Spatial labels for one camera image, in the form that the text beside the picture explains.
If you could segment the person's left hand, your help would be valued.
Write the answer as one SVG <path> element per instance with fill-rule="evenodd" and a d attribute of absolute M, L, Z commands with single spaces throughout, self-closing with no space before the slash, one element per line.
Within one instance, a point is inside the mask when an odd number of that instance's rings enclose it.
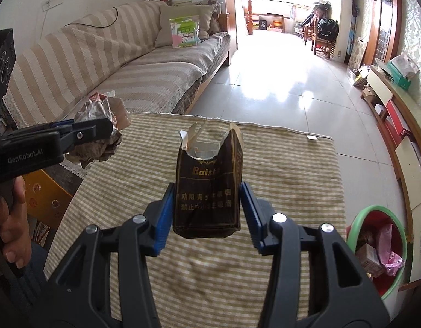
<path fill-rule="evenodd" d="M 22 176 L 15 179 L 11 209 L 0 196 L 0 237 L 4 243 L 2 253 L 7 262 L 14 263 L 19 269 L 28 265 L 32 249 L 27 221 L 25 181 Z"/>

